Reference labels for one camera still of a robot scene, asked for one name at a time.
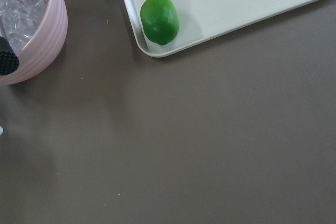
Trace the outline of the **pink ribbed bowl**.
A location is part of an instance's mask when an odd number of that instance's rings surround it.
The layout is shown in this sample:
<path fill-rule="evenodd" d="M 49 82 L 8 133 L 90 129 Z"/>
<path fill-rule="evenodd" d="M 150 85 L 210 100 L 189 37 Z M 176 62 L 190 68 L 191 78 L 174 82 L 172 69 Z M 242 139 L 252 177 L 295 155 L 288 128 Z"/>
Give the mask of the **pink ribbed bowl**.
<path fill-rule="evenodd" d="M 66 39 L 68 16 L 64 0 L 49 0 L 44 17 L 32 39 L 17 55 L 16 71 L 1 76 L 1 85 L 26 81 L 43 72 L 58 56 Z"/>

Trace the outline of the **green lime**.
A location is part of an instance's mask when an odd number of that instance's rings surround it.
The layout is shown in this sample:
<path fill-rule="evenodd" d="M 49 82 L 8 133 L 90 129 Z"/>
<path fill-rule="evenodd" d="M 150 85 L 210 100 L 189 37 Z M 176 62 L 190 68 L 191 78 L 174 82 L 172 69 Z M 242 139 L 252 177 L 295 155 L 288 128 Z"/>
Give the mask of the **green lime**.
<path fill-rule="evenodd" d="M 179 33 L 180 21 L 171 0 L 146 0 L 140 20 L 148 40 L 160 46 L 172 42 Z"/>

